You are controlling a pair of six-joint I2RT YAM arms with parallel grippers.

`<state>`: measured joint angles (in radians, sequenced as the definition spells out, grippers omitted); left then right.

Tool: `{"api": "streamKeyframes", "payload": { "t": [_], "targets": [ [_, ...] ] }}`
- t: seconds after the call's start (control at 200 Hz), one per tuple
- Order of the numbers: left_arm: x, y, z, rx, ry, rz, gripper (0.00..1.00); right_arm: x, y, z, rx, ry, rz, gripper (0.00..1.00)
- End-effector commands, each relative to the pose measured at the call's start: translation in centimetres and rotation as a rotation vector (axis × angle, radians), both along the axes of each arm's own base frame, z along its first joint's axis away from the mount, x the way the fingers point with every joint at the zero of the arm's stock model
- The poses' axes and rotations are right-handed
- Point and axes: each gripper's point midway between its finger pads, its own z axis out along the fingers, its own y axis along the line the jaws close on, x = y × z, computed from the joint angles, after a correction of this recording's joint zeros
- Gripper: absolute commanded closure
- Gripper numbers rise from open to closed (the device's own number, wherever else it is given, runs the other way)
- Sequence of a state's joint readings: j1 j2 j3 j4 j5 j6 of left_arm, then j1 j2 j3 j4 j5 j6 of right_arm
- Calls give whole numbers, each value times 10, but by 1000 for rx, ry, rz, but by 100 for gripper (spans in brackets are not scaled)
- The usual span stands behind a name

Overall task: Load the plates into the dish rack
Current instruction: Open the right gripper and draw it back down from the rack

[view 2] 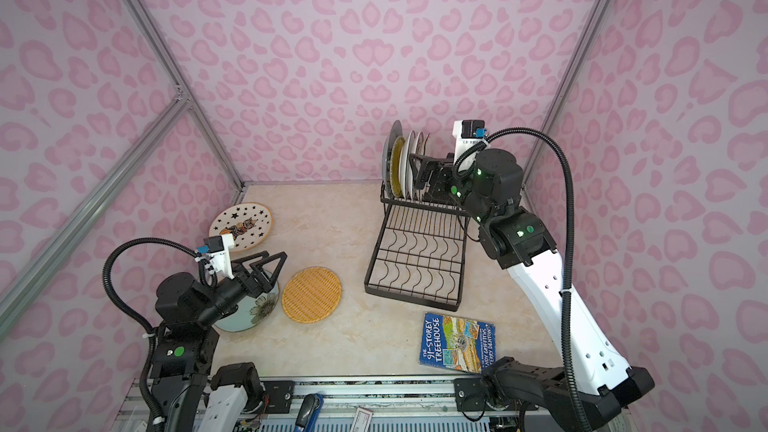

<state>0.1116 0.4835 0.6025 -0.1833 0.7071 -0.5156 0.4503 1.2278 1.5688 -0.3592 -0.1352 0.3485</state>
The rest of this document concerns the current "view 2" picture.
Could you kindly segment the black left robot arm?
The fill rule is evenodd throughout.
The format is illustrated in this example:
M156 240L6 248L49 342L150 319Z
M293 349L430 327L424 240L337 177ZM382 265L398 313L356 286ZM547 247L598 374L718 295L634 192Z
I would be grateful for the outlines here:
M260 252L231 263L232 276L215 285L189 273L176 273L157 289L162 321L149 361L147 405L152 431L191 431L200 401L212 392L203 422L214 431L231 431L240 416L268 412L270 394L251 362L222 366L212 373L219 341L214 324L234 314L245 297L271 291L287 254Z

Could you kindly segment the black wire dish rack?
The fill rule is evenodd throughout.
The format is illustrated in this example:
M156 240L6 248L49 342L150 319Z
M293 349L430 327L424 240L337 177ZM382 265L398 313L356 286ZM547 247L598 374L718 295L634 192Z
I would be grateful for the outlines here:
M390 198L364 278L365 292L456 312L462 302L469 217L444 204Z

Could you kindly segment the large grey-green plate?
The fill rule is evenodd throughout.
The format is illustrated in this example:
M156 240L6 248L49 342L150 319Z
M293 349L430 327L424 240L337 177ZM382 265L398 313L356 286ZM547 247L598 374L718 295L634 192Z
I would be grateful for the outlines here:
M402 123L400 120L395 120L382 149L382 180L384 184L384 193L387 198L394 197L390 179L391 154L394 150L396 140L401 136Z

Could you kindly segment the star pattern cat plate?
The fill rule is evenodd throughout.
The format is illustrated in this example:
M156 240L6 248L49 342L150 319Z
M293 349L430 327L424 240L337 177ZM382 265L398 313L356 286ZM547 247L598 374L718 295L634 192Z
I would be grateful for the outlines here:
M243 202L220 212L212 221L208 234L231 235L234 251L252 249L269 236L273 225L271 211L257 202Z

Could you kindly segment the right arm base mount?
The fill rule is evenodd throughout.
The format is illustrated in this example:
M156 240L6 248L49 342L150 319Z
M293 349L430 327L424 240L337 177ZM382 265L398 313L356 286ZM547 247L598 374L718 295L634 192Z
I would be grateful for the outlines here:
M507 411L512 402L503 399L481 376L467 376L453 380L456 408L460 412Z

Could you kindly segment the white plate orange sun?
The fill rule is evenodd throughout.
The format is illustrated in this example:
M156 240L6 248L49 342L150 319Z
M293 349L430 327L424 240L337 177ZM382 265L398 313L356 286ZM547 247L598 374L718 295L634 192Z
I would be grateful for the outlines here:
M424 133L419 132L416 136L415 145L413 147L413 150L411 151L412 154L422 155L424 151ZM416 178L418 176L418 163L419 161L417 159L411 160L411 172L412 172L412 179L411 179L411 197L416 200L418 198L418 190L415 187Z

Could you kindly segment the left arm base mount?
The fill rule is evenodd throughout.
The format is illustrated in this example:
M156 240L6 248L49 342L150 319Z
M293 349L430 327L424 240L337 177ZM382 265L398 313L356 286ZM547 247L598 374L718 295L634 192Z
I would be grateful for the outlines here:
M296 383L291 380L268 380L258 385L245 385L245 415L287 414L291 409Z

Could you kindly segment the yellow-green woven plate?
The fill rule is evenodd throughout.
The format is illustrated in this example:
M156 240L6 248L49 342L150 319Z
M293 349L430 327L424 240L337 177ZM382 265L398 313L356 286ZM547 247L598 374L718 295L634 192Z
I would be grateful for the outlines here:
M390 179L390 188L392 196L396 199L400 199L403 197L403 186L400 179L400 163L401 163L401 156L403 152L403 147L405 145L405 138L403 136L399 136L396 138L393 146L393 150L390 155L390 168L389 168L389 179Z

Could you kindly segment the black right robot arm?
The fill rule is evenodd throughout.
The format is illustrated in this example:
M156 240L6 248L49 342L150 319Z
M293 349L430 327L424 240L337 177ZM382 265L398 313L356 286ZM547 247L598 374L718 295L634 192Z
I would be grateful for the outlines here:
M489 406L519 401L546 409L564 431L595 431L655 383L611 344L566 279L566 260L543 222L520 203L522 168L508 151L484 149L472 164L412 154L414 186L461 209L478 226L487 256L517 283L539 315L563 364L525 365L511 357L481 374Z

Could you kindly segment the orange woven plate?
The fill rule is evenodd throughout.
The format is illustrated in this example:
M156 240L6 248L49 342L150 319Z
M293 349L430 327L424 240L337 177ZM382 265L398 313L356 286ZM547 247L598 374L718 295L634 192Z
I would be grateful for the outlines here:
M342 298L342 284L328 268L313 266L297 272L285 286L281 304L288 318L313 324L328 318Z

